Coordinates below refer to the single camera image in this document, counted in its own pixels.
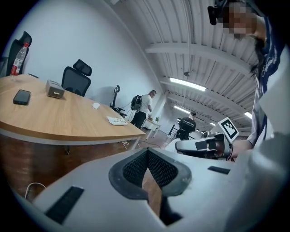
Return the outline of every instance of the white t-shirt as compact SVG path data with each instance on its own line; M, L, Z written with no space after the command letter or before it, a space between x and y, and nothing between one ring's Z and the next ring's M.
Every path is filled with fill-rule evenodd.
M148 105L151 106L152 104L152 98L150 97L149 94L145 94L141 98L142 98L142 103L141 103L140 111L147 114L149 112Z

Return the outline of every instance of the ceiling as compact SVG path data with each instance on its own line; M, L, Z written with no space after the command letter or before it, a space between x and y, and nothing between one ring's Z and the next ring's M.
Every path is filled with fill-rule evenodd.
M250 74L257 62L254 40L234 39L222 25L212 26L207 7L213 3L111 0L109 5L151 63L171 106L195 110L201 130L210 130L210 122L227 116L239 131L250 131L251 119L244 113L252 110L256 88ZM169 77L205 86L206 91L172 83Z

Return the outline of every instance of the black pants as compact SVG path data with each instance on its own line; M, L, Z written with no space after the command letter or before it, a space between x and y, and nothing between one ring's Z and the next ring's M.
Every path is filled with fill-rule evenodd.
M135 113L133 120L131 123L135 125L137 128L141 129L141 126L146 119L146 114L144 112Z

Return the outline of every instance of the white tray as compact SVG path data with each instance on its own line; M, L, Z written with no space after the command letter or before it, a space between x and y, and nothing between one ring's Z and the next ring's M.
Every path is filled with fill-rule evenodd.
M127 125L128 123L124 120L124 118L119 117L119 118L113 118L113 117L109 117L107 116L107 119L109 120L109 122L115 126L124 126Z

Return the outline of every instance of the water bottle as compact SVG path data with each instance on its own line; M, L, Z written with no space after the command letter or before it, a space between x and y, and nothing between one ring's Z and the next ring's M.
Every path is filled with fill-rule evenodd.
M13 63L12 69L11 69L11 76L14 77L14 79L19 74L19 71L20 71L21 65L24 61L28 47L29 47L29 44L25 43L23 48L18 52L18 54L15 58L15 61Z

